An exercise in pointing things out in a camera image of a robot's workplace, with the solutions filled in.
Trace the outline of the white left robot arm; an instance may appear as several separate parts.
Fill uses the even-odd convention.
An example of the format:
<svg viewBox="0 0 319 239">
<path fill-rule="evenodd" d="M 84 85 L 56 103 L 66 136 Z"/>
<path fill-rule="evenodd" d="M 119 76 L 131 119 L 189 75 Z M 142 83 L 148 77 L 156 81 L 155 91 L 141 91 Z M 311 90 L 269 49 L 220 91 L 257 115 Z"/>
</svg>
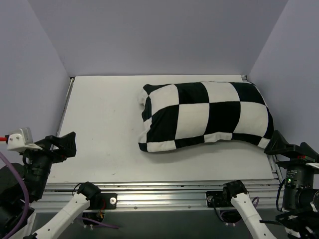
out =
<svg viewBox="0 0 319 239">
<path fill-rule="evenodd" d="M 28 128 L 1 137 L 8 151 L 18 152 L 22 164 L 10 163 L 2 154 L 5 166 L 0 170 L 0 237 L 9 239 L 26 226 L 34 213 L 31 203 L 42 198 L 53 164 L 76 155 L 76 133 L 53 135 L 33 142 Z M 100 205 L 100 189 L 90 182 L 81 183 L 72 199 L 29 239 L 56 239 L 87 208 Z"/>
</svg>

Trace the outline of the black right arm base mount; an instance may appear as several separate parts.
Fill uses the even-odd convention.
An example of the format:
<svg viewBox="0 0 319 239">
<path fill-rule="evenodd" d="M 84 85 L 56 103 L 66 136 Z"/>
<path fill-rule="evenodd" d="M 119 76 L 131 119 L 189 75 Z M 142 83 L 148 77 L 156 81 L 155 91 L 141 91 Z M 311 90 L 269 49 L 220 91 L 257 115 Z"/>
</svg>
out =
<svg viewBox="0 0 319 239">
<path fill-rule="evenodd" d="M 205 195 L 206 203 L 209 208 L 213 208 L 213 205 L 215 205 L 216 208 L 232 207 L 232 204 L 224 199 L 222 191 L 207 191 Z"/>
</svg>

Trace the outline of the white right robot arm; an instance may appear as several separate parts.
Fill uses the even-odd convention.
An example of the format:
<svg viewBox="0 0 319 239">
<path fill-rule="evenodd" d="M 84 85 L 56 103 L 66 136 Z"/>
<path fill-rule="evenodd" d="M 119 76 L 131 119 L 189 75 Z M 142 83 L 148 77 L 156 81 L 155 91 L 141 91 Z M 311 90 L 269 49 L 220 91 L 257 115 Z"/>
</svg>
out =
<svg viewBox="0 0 319 239">
<path fill-rule="evenodd" d="M 313 188 L 314 175 L 319 172 L 319 155 L 307 143 L 289 144 L 279 131 L 274 131 L 264 149 L 267 155 L 282 155 L 287 161 L 276 164 L 286 170 L 280 184 L 284 192 L 281 213 L 275 220 L 263 220 L 250 200 L 248 191 L 240 180 L 224 185 L 221 199 L 233 206 L 251 236 L 255 239 L 273 239 L 267 225 L 285 228 L 290 239 L 317 239 L 319 237 L 319 191 Z"/>
</svg>

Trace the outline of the black white checkered pillowcase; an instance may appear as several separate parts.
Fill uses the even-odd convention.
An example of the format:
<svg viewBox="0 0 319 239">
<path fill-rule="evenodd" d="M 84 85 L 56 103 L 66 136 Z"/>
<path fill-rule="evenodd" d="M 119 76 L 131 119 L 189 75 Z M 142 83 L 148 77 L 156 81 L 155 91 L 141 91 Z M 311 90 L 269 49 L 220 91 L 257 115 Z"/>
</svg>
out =
<svg viewBox="0 0 319 239">
<path fill-rule="evenodd" d="M 272 115 L 249 82 L 194 82 L 144 85 L 144 130 L 139 148 L 164 152 L 239 140 L 265 148 L 274 132 Z"/>
</svg>

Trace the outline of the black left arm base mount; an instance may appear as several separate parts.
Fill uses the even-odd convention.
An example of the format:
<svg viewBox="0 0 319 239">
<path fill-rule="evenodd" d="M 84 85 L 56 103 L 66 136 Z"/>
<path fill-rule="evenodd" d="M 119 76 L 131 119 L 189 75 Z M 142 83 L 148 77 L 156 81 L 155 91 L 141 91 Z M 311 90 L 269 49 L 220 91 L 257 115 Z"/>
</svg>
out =
<svg viewBox="0 0 319 239">
<path fill-rule="evenodd" d="M 98 210 L 114 210 L 117 207 L 116 193 L 101 193 L 96 201 L 95 208 Z"/>
</svg>

